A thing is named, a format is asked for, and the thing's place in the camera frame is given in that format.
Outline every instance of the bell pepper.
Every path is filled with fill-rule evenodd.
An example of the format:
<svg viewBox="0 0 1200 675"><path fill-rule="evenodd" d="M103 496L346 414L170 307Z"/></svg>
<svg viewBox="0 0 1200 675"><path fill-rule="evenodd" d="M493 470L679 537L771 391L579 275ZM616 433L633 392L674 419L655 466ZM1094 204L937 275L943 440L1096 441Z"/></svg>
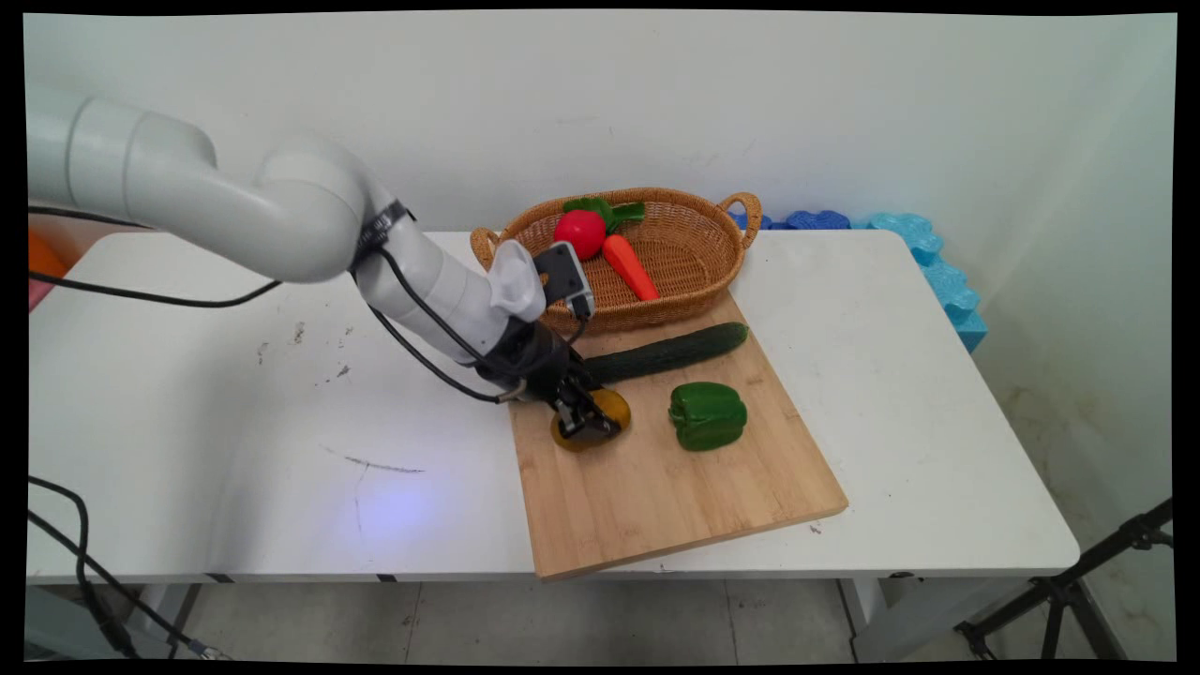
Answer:
<svg viewBox="0 0 1200 675"><path fill-rule="evenodd" d="M671 392L667 411L676 438L688 450L712 450L742 437L746 406L732 387L716 382L689 382Z"/></svg>

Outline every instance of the black cable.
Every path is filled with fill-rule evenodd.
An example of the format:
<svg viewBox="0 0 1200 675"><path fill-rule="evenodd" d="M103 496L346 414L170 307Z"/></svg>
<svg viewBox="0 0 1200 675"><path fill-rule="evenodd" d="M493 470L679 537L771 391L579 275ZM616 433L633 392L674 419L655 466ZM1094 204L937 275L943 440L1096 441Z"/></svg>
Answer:
<svg viewBox="0 0 1200 675"><path fill-rule="evenodd" d="M58 492L74 502L76 510L79 513L79 545L76 551L76 581L79 584L79 592L83 593L84 605L88 608L88 611L96 621L96 626L100 628L101 634L106 640L108 640L108 644L113 647L113 650L120 652L126 658L142 658L133 647L133 639L130 638L128 631L125 629L125 626L121 625L121 622L113 615L113 611L103 603L103 601L101 601L100 596L96 593L95 586L92 586L91 581L89 581L86 575L84 575L84 561L88 557L88 507L84 504L83 497L61 485L56 485L49 480L43 480L34 476L29 477L29 483L37 485L38 488Z"/></svg>
<svg viewBox="0 0 1200 675"><path fill-rule="evenodd" d="M380 312L379 310L377 310L374 307L371 307L371 313L376 315L376 318L379 319L379 323L382 323L383 327L388 329L388 333L391 333L391 336L395 338L396 341L400 342L400 345L402 347L404 347L406 350L408 350L409 354L413 354L414 359L416 359L418 362L421 363L421 365L424 365L425 368L427 368L430 370L430 372L432 372L433 375L437 375L439 380L442 380L446 384L454 387L455 389L462 392L463 394L467 394L472 399L475 399L475 400L479 400L479 401L485 401L485 402L488 402L488 404L499 404L500 402L500 398L499 396L491 395L491 394L481 394L481 393L479 393L479 392L476 392L476 390L467 387L466 384L458 382L454 377L450 377L445 372L443 372L442 369L439 369L438 366L433 365L433 363L430 359L425 358L425 354L422 354L421 352L419 352L416 350L416 347L414 347L408 340L404 340L404 336L401 335L398 330L396 330L396 327L392 325L390 321L388 321L388 317L383 316L383 312Z"/></svg>
<svg viewBox="0 0 1200 675"><path fill-rule="evenodd" d="M383 256L383 259L388 261L388 265L391 267L391 273L396 276L396 281L400 281L400 285L404 287L404 292L408 293L408 297L412 298L414 303L416 303L416 306L421 307L421 310L424 310L425 313L433 319L433 323L438 324L438 327L442 328L442 330L444 330L451 340L457 342L464 352L470 354L470 358L479 363L487 364L488 368L503 375L520 377L520 374L517 372L511 372L505 368L496 368L493 364L487 363L487 359L484 358L484 354L479 353L479 350L476 350L470 342L463 340L462 335L458 335L454 328L450 328L450 324L446 323L444 318L438 316L438 312L433 311L433 307L421 299L416 291L413 289L413 286L408 283L408 280L404 279L404 273L400 271L400 265L396 264L396 258L391 257L391 253L383 247L376 249L376 252Z"/></svg>
<svg viewBox="0 0 1200 675"><path fill-rule="evenodd" d="M49 522L47 522L46 520L43 520L42 516L40 516L36 513L34 513L32 509L26 508L25 510L29 513L29 521L30 522L32 522L34 525L37 525L38 527L41 527L47 534L49 534L50 537L53 537L54 540L56 540L58 543L62 544L68 551L71 551L71 552L73 552L76 555L80 555L82 554L83 558L88 562L88 567L92 568L92 571L96 572L96 574L100 574L101 579L103 579L108 585L113 586L113 589L115 589L116 592L119 592L122 596L125 596L125 599L130 601L131 603L133 603L134 607L137 607L138 609L140 609L142 611L144 611L146 614L146 616L149 616L151 621L154 621L155 623L157 623L158 626L161 626L162 629L167 632L167 634L169 634L172 638L175 638L176 640L180 640L180 641L182 641L185 644L192 641L192 639L188 638L187 635L185 635L182 631L180 631L179 628L175 628L169 621L167 621L166 619L163 619L157 611L150 609L150 607L146 605L144 602L142 602L142 599L138 598L136 595L133 595L132 591L130 591L128 589L126 589L125 585L122 585L112 574L109 574L107 569L104 569L103 567L101 567L101 565L98 562L96 562L95 560L92 560L92 557L90 555L86 555L85 552L80 551L79 546L77 546L74 544L74 542L72 542L71 539L68 539L62 532L59 532L58 528L55 528L53 525L50 525Z"/></svg>
<svg viewBox="0 0 1200 675"><path fill-rule="evenodd" d="M48 215L48 216L73 217L73 219L78 219L78 220L94 220L96 222L107 222L109 225L121 225L121 226L125 226L125 227L137 227L137 228L140 228L140 229L154 229L152 227L150 227L148 225L138 225L136 222L130 222L127 220L119 220L119 219L115 219L115 217L102 216L100 214L89 214L86 211L72 211L71 209L56 209L54 207L35 207L35 205L30 204L29 205L29 213L31 213L31 214L43 214L43 215Z"/></svg>
<svg viewBox="0 0 1200 675"><path fill-rule="evenodd" d="M388 252L383 247L376 249L376 252L378 252L380 256L383 256L385 261L388 261L388 265L391 267L391 273L396 276L396 281L398 281L400 285L404 288L404 292L408 293L408 297L412 298L414 303L416 303L416 306L421 307L421 310L424 310L425 313L433 319L433 323L438 324L438 327L442 328L442 330L444 330L445 334L449 335L451 340L457 342L458 346L462 347L464 352L470 354L473 359L494 370L496 372L499 372L502 375L508 375L509 377L526 377L534 370L538 370L539 368L550 363L550 359L554 358L554 356L558 353L558 350L562 348L560 346L556 345L554 348L547 352L541 359L534 362L532 365L527 366L524 370L520 372L509 370L508 368L498 368L497 364L488 362L484 357L484 354L479 353L479 351L475 350L475 347L473 347L470 342L463 340L463 338L458 335L454 328L450 328L450 324L446 323L444 318L438 316L438 312L433 311L433 307L431 307L425 300L422 300L416 294L416 291L414 291L413 287L408 283L408 280L404 279L404 273L400 271L400 265L396 263L396 258L394 258L390 252ZM574 345L575 341L578 340L581 335L583 335L583 330L587 328L587 324L588 324L587 319L580 321L580 328L575 331L574 335L571 335L570 340L566 341L568 347Z"/></svg>
<svg viewBox="0 0 1200 675"><path fill-rule="evenodd" d="M173 298L170 295L158 295L155 293L143 293L140 291L127 291L125 288L113 288L110 286L100 286L96 283L86 283L84 281L74 281L71 279L61 279L58 276L50 276L48 274L42 274L40 271L29 270L29 277L36 279L37 281L44 281L47 283L53 283L54 286L62 286L66 288L73 288L76 291L88 291L90 293L101 293L104 295L116 295L119 298L132 298L134 300L148 300L150 303L162 303L164 305L178 305L181 307L205 307L205 309L221 309L221 307L233 307L242 303L248 303L254 298L266 293L268 291L275 288L282 281L271 281L270 283L256 288L250 293L240 298L233 298L232 300L188 300L186 298Z"/></svg>

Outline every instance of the white wall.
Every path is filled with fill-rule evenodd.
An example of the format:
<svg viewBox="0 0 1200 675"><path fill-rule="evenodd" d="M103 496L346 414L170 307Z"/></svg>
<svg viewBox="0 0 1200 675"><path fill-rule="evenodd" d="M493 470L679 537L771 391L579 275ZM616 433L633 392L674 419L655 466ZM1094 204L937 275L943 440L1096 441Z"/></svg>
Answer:
<svg viewBox="0 0 1200 675"><path fill-rule="evenodd" d="M1171 495L1175 34L986 301L976 362L1080 546ZM1133 658L1176 656L1174 555L1129 551L1087 577Z"/></svg>
<svg viewBox="0 0 1200 675"><path fill-rule="evenodd" d="M923 214L984 298L980 369L1087 545L1169 490L1176 26L715 11L26 16L25 74L196 123L247 179L283 135L323 131L434 228L499 228L542 199L637 185L714 201L751 190L776 217ZM1132 653L1174 657L1170 556L1136 555L1097 592Z"/></svg>
<svg viewBox="0 0 1200 675"><path fill-rule="evenodd" d="M331 135L428 227L661 185L920 213L988 295L1146 17L499 11L25 17L25 74L199 124L250 178Z"/></svg>

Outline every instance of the cucumber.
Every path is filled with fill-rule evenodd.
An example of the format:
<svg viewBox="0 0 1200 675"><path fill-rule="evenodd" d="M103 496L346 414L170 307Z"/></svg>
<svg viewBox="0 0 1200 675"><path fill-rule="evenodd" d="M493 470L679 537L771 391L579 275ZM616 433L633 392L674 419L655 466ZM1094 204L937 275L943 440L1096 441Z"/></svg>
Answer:
<svg viewBox="0 0 1200 675"><path fill-rule="evenodd" d="M643 347L583 359L583 368L601 384L666 372L726 354L745 342L750 327L731 321L695 333L650 342Z"/></svg>

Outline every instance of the orange object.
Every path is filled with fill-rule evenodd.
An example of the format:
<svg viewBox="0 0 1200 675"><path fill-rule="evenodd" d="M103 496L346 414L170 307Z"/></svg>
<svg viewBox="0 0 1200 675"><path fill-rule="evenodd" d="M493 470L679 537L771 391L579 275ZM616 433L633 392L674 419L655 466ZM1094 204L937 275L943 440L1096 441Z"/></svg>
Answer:
<svg viewBox="0 0 1200 675"><path fill-rule="evenodd" d="M654 287L654 282L650 281L650 275L646 274L646 268L637 259L637 255L634 253L634 247L629 245L629 239L625 239L620 234L610 234L604 240L602 250L604 259L608 261L612 269L617 270L617 274L634 289L634 294L637 295L638 300L659 299L659 291Z"/></svg>
<svg viewBox="0 0 1200 675"><path fill-rule="evenodd" d="M29 233L29 269L50 276L62 276L67 273L67 265L62 264L49 244L32 231Z"/></svg>

